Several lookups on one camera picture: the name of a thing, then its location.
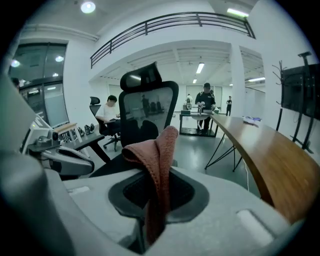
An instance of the metal railing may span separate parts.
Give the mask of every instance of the metal railing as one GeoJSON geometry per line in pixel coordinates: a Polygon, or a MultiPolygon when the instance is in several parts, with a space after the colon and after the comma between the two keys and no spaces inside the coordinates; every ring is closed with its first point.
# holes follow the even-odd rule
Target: metal railing
{"type": "Polygon", "coordinates": [[[236,18],[224,14],[211,12],[179,12],[163,15],[140,22],[127,30],[117,34],[107,43],[100,47],[91,57],[91,68],[104,56],[111,54],[121,45],[140,36],[175,26],[217,26],[230,29],[255,39],[250,24],[246,18],[236,18]]]}

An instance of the black office chair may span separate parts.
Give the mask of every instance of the black office chair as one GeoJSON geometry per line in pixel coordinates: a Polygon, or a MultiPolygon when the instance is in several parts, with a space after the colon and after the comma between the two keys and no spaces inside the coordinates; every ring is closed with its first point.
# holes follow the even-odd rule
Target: black office chair
{"type": "MultiPolygon", "coordinates": [[[[159,133],[170,125],[178,99],[178,85],[173,81],[162,82],[156,63],[153,63],[123,75],[120,86],[123,90],[118,99],[122,146],[156,139],[159,133]],[[159,96],[163,112],[146,117],[142,95],[147,99],[155,99],[159,96]]],[[[174,161],[172,165],[177,166],[177,162],[174,161]]],[[[120,154],[96,170],[90,177],[119,173],[139,167],[136,163],[126,161],[120,154]]]]}
{"type": "MultiPolygon", "coordinates": [[[[90,110],[91,110],[92,114],[94,116],[96,116],[96,113],[98,112],[98,109],[101,106],[99,104],[100,103],[100,99],[97,98],[97,97],[90,97],[90,98],[91,98],[91,102],[90,102],[90,106],[89,107],[90,107],[90,110]]],[[[101,121],[99,119],[96,119],[96,120],[99,123],[99,133],[101,135],[103,135],[103,136],[111,136],[110,141],[108,143],[104,144],[103,148],[106,149],[109,144],[114,143],[114,147],[113,147],[114,151],[117,151],[117,142],[120,141],[120,138],[117,137],[117,134],[114,133],[112,131],[112,129],[108,128],[108,125],[106,126],[103,121],[101,121]]]]}

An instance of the pink towel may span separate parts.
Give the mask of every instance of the pink towel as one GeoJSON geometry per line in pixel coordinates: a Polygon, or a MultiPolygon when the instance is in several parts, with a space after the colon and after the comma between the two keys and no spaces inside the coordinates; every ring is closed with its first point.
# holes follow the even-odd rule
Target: pink towel
{"type": "Polygon", "coordinates": [[[146,236],[153,244],[165,228],[165,217],[170,211],[169,170],[173,162],[178,130],[168,126],[156,139],[125,146],[123,157],[143,165],[150,173],[156,194],[150,195],[146,211],[146,236]]]}

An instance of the gray floor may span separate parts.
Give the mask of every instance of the gray floor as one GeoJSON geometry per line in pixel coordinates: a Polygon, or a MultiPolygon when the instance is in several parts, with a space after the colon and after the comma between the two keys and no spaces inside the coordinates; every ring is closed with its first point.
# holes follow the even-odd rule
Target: gray floor
{"type": "MultiPolygon", "coordinates": [[[[179,129],[179,115],[176,114],[175,117],[172,118],[171,125],[179,129]]],[[[187,128],[196,128],[197,123],[191,117],[184,117],[183,119],[183,127],[187,128]]],[[[223,136],[223,132],[218,129],[217,137],[197,137],[197,136],[185,136],[179,135],[176,143],[173,158],[177,160],[178,167],[193,170],[195,172],[207,174],[210,176],[215,176],[221,179],[229,180],[231,182],[237,183],[245,189],[249,188],[249,191],[260,197],[257,185],[253,179],[253,176],[247,167],[248,172],[246,171],[246,166],[244,161],[242,160],[235,170],[232,172],[234,167],[234,154],[230,153],[217,163],[213,164],[205,171],[205,166],[216,150],[221,138],[223,136]]],[[[110,137],[106,137],[103,140],[100,140],[98,144],[103,147],[103,144],[106,144],[109,141],[110,137]]],[[[224,152],[226,152],[232,143],[227,138],[224,137],[223,142],[221,143],[219,149],[217,150],[214,159],[217,159],[224,152]]],[[[107,146],[105,152],[112,159],[116,157],[118,154],[121,154],[122,146],[121,143],[118,142],[117,151],[114,151],[114,145],[110,144],[107,146]]],[[[90,158],[93,160],[95,164],[95,170],[100,168],[105,163],[95,154],[95,152],[88,147],[87,151],[90,155],[90,158]]],[[[240,154],[236,150],[235,151],[235,163],[237,164],[240,159],[240,154]]]]}

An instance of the fluorescent light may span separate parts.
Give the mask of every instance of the fluorescent light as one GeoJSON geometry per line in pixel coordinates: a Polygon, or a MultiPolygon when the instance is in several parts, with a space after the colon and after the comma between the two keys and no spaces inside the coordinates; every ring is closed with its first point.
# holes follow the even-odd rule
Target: fluorescent light
{"type": "Polygon", "coordinates": [[[229,8],[226,12],[230,13],[230,14],[238,15],[240,17],[248,17],[249,16],[248,13],[245,13],[245,12],[242,12],[242,11],[239,11],[239,10],[235,10],[235,9],[232,9],[232,8],[229,8]]]}
{"type": "Polygon", "coordinates": [[[266,80],[266,78],[265,77],[253,78],[253,79],[249,79],[248,82],[257,82],[262,80],[266,80]]]}
{"type": "Polygon", "coordinates": [[[93,2],[84,2],[81,5],[81,11],[85,14],[90,14],[96,9],[96,5],[93,2]]]}
{"type": "Polygon", "coordinates": [[[11,67],[16,68],[20,66],[20,62],[17,61],[16,59],[13,59],[11,62],[11,67]]]}
{"type": "Polygon", "coordinates": [[[62,62],[63,60],[64,60],[64,57],[62,57],[62,56],[58,56],[55,58],[56,62],[62,62]]]}
{"type": "Polygon", "coordinates": [[[198,69],[196,70],[197,74],[201,73],[201,70],[204,68],[204,65],[205,65],[204,63],[199,63],[198,69]]]}
{"type": "Polygon", "coordinates": [[[133,74],[132,74],[132,75],[130,75],[130,77],[141,81],[141,77],[140,77],[140,76],[136,76],[136,75],[133,75],[133,74]]]}
{"type": "Polygon", "coordinates": [[[39,90],[33,90],[33,91],[29,91],[29,94],[36,94],[38,92],[39,92],[39,90]]]}

